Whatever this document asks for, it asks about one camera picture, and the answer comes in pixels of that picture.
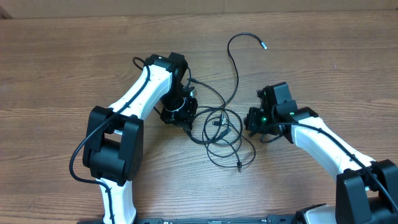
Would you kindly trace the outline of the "black thin cable silver tip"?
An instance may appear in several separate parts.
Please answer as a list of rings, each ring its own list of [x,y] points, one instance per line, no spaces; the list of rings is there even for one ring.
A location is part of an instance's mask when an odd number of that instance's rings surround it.
[[[235,74],[235,78],[236,78],[236,82],[235,82],[235,85],[234,85],[234,91],[233,91],[233,93],[231,94],[231,96],[230,96],[226,101],[224,100],[224,98],[223,98],[215,89],[213,89],[212,87],[210,87],[209,85],[207,85],[207,84],[205,84],[205,83],[203,83],[203,82],[199,82],[198,80],[192,78],[190,68],[188,68],[188,69],[189,69],[189,77],[187,78],[187,80],[188,80],[188,85],[190,85],[191,82],[192,82],[192,83],[199,84],[199,85],[203,85],[204,87],[207,87],[207,88],[209,88],[210,90],[214,91],[214,92],[221,98],[221,100],[222,100],[222,104],[221,104],[219,107],[204,106],[203,108],[204,108],[205,110],[204,110],[203,112],[209,112],[209,111],[223,111],[223,110],[225,110],[226,106],[233,100],[235,94],[237,93],[238,86],[239,86],[239,72],[238,72],[238,69],[237,69],[237,66],[236,66],[236,62],[235,62],[233,56],[231,55],[231,52],[230,52],[229,47],[230,47],[230,44],[231,44],[231,42],[232,42],[233,39],[235,39],[235,38],[237,38],[237,37],[239,37],[239,36],[244,36],[244,35],[245,35],[245,36],[250,36],[250,37],[256,39],[256,40],[260,43],[261,47],[262,47],[264,50],[267,50],[267,46],[266,46],[266,44],[264,43],[264,41],[263,41],[260,37],[258,37],[256,34],[253,34],[253,33],[250,33],[250,32],[241,32],[241,33],[235,34],[234,36],[232,36],[232,37],[229,39],[229,41],[228,41],[228,43],[227,43],[227,46],[226,46],[226,52],[227,52],[227,54],[228,54],[228,57],[229,57],[229,59],[230,59],[232,65],[233,65],[234,74]]]

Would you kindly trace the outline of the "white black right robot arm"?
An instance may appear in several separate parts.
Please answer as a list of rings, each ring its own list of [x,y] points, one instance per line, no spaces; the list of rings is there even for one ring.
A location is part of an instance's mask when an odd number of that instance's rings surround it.
[[[376,161],[335,134],[309,107],[299,108],[286,82],[257,91],[260,107],[244,120],[251,135],[268,134],[312,156],[336,184],[335,205],[326,203],[298,210],[267,223],[397,223],[397,165]]]

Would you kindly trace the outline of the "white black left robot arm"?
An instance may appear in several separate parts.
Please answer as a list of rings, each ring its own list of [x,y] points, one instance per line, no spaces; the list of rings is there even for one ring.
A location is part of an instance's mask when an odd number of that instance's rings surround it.
[[[136,221],[132,181],[143,157],[144,121],[156,103],[163,104],[160,118],[165,124],[192,130],[198,103],[194,88],[182,84],[187,69],[184,55],[153,54],[143,60],[141,76],[118,101],[91,110],[83,165],[90,169],[91,182],[101,189],[104,216],[100,223]]]

